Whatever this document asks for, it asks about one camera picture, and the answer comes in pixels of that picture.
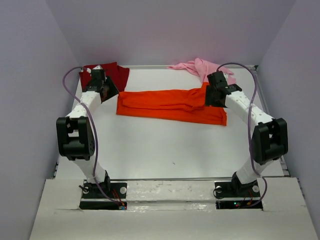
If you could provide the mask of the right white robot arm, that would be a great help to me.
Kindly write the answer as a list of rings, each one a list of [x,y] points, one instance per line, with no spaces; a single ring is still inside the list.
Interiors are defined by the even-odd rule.
[[[287,122],[261,110],[237,84],[228,84],[226,76],[222,71],[207,76],[205,106],[228,108],[246,123],[249,159],[231,181],[215,185],[213,193],[218,199],[244,197],[258,186],[257,179],[266,167],[288,152]]]

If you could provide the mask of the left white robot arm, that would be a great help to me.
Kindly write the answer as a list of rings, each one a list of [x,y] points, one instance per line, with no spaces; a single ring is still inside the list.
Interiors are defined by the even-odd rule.
[[[68,74],[77,69],[80,69],[82,74],[88,73],[90,77],[80,97],[71,92],[66,85]],[[100,65],[92,69],[72,68],[63,76],[62,85],[74,98],[76,105],[65,117],[56,120],[59,154],[75,163],[94,193],[104,198],[110,194],[111,180],[108,172],[98,162],[98,131],[93,120],[93,112],[119,91]]]

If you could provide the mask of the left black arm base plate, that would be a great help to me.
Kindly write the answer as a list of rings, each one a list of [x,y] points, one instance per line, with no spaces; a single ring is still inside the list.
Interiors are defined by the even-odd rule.
[[[101,186],[103,192],[96,184],[84,181],[79,185],[82,190],[79,208],[81,210],[127,210],[127,190],[126,182],[111,182],[110,190]]]

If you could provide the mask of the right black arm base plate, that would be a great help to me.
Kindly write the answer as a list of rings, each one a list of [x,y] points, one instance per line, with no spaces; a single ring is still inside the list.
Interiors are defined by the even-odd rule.
[[[217,210],[263,209],[262,202],[257,203],[261,198],[257,181],[239,190],[232,186],[231,181],[218,181],[214,183],[212,193]]]

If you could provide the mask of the orange t-shirt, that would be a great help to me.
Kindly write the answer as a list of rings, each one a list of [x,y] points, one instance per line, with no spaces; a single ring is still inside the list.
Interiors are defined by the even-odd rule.
[[[189,90],[123,91],[117,97],[116,114],[196,124],[227,125],[223,108],[205,106],[206,87]]]

